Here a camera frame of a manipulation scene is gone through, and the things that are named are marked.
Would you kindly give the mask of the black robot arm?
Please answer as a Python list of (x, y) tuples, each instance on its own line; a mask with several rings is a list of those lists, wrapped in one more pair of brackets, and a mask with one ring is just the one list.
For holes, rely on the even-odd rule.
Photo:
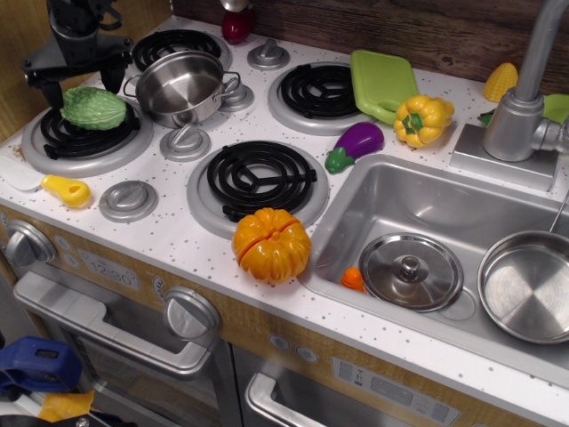
[(51, 35), (21, 61), (26, 82), (39, 89), (52, 108), (63, 107), (60, 82), (100, 73), (106, 90), (117, 94), (132, 63), (133, 41), (112, 32), (123, 16), (111, 1), (49, 1)]

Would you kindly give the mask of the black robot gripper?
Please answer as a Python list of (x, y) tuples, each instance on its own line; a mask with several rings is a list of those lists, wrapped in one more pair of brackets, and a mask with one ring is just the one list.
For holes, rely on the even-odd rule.
[(73, 38), (51, 35), (47, 43), (25, 57), (21, 67), (29, 85), (41, 88), (54, 109), (64, 105), (59, 82), (100, 73), (105, 89), (118, 94), (132, 63), (133, 42), (128, 37), (96, 33)]

